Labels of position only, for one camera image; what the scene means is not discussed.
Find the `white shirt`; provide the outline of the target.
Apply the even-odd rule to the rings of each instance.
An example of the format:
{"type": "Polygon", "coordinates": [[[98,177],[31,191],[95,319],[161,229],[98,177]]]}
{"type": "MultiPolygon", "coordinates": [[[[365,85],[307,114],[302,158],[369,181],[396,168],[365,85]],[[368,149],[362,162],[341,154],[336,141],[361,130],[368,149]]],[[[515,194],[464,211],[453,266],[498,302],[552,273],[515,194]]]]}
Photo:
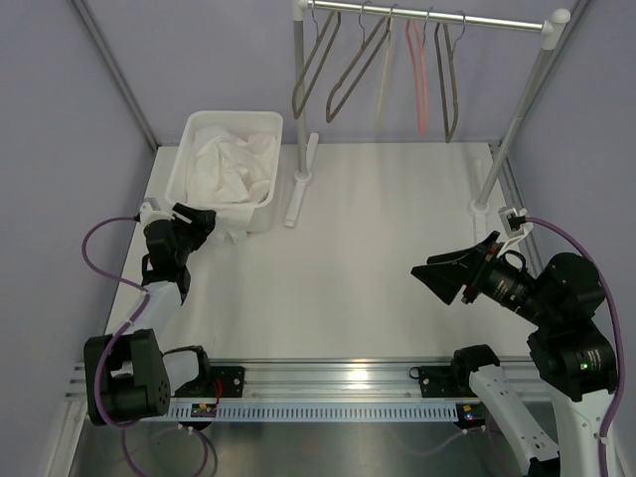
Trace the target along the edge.
{"type": "Polygon", "coordinates": [[[195,133],[187,181],[187,205],[214,210],[217,240],[247,238],[256,206],[272,183],[276,137],[257,132],[242,139],[220,125],[195,133]]]}

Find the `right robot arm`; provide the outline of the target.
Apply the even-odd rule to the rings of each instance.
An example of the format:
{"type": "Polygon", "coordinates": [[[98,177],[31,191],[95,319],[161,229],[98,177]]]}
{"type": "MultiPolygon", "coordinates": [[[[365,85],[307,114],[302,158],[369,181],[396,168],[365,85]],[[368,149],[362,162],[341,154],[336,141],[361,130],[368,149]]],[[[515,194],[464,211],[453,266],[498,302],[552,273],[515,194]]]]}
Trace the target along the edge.
{"type": "Polygon", "coordinates": [[[562,252],[532,276],[525,257],[492,232],[472,247],[430,257],[411,274],[445,304],[485,296],[535,326],[527,344],[548,386],[557,439],[545,436],[486,344],[455,351],[449,364],[434,371],[418,368],[423,396],[458,391],[478,398],[524,476],[614,475],[605,420],[618,396],[618,360],[593,322],[609,294],[590,259],[562,252]]]}

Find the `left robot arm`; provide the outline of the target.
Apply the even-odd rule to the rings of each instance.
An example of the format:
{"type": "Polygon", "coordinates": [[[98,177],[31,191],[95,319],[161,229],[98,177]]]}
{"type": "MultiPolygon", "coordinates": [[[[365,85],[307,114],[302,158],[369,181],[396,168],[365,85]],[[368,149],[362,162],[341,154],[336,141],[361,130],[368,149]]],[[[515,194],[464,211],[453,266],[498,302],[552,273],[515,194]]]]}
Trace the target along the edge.
{"type": "Polygon", "coordinates": [[[144,203],[132,220],[140,225],[147,249],[141,280],[116,280],[138,291],[137,301],[113,333],[91,337],[83,345],[90,421],[115,428],[164,415],[176,391],[199,397],[214,382],[202,347],[162,352],[158,338],[187,299],[187,262],[215,230],[216,212],[176,204],[166,214],[144,203]]]}

